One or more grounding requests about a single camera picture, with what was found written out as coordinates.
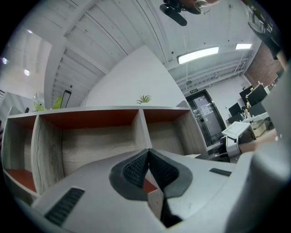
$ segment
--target door frame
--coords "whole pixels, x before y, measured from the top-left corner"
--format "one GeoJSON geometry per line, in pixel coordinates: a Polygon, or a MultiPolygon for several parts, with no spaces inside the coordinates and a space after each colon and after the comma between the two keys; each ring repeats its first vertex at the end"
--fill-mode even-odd
{"type": "Polygon", "coordinates": [[[217,120],[218,120],[219,126],[222,128],[222,131],[224,131],[224,130],[226,129],[226,125],[225,125],[225,123],[223,122],[223,119],[222,119],[222,117],[221,117],[221,115],[220,115],[220,112],[218,111],[218,109],[217,109],[217,107],[216,107],[214,101],[212,100],[212,98],[211,98],[210,95],[208,94],[207,90],[204,89],[204,90],[199,91],[199,92],[197,92],[197,93],[194,93],[194,94],[192,94],[192,95],[190,95],[190,96],[187,96],[187,97],[186,97],[186,100],[187,100],[187,102],[188,102],[188,101],[193,100],[194,98],[196,99],[196,98],[201,97],[201,96],[205,96],[205,98],[207,99],[207,101],[208,101],[209,103],[211,103],[211,107],[213,108],[213,112],[214,112],[214,115],[216,116],[216,118],[217,118],[217,120]]]}

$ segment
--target desk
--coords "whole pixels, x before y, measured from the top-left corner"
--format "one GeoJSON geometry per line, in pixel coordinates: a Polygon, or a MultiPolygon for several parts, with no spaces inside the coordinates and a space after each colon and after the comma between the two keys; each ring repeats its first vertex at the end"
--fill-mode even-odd
{"type": "Polygon", "coordinates": [[[256,122],[256,121],[266,119],[267,117],[269,117],[269,114],[267,112],[264,112],[264,113],[257,115],[257,116],[248,117],[248,118],[244,119],[242,122],[250,122],[250,121],[256,122]]]}

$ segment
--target shelf top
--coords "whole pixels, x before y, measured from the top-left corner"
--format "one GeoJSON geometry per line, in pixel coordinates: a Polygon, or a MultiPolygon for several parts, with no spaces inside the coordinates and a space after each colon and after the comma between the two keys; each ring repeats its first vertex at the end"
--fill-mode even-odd
{"type": "Polygon", "coordinates": [[[22,113],[17,115],[8,116],[12,118],[22,117],[35,117],[37,115],[50,115],[54,113],[67,113],[77,111],[98,111],[98,110],[139,110],[139,109],[152,109],[152,110],[190,110],[188,107],[160,107],[160,106],[95,106],[95,107],[72,107],[62,109],[51,109],[47,111],[35,111],[29,113],[22,113]]]}

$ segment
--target black mesh grille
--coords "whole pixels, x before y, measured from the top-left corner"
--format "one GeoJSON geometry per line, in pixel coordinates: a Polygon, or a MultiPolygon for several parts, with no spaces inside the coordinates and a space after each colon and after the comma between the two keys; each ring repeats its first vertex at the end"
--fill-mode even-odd
{"type": "Polygon", "coordinates": [[[161,190],[176,180],[179,176],[179,170],[176,167],[168,164],[151,152],[149,153],[149,163],[150,171],[161,190]]]}
{"type": "Polygon", "coordinates": [[[55,225],[61,226],[84,192],[78,188],[71,188],[45,215],[45,218],[55,225]]]}
{"type": "Polygon", "coordinates": [[[127,164],[123,169],[123,176],[131,184],[142,188],[148,170],[147,153],[127,164]]]}

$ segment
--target ceiling light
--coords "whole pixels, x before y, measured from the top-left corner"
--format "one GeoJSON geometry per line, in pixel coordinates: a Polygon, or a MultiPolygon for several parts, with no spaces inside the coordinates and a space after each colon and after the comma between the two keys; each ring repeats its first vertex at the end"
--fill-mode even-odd
{"type": "Polygon", "coordinates": [[[24,70],[24,74],[25,74],[26,76],[29,76],[29,75],[30,75],[30,71],[29,71],[29,70],[24,70]]]}
{"type": "Polygon", "coordinates": [[[7,59],[5,57],[3,57],[2,58],[2,62],[3,62],[4,65],[6,65],[7,64],[7,59]]]}
{"type": "Polygon", "coordinates": [[[237,44],[236,49],[250,49],[251,44],[237,44]]]}
{"type": "Polygon", "coordinates": [[[213,48],[209,48],[209,49],[203,49],[203,50],[199,50],[196,52],[192,52],[192,53],[188,53],[185,55],[181,55],[178,56],[178,63],[181,65],[185,62],[197,59],[197,58],[201,58],[204,56],[208,56],[208,55],[212,55],[212,54],[216,54],[219,51],[219,47],[213,47],[213,48]]]}

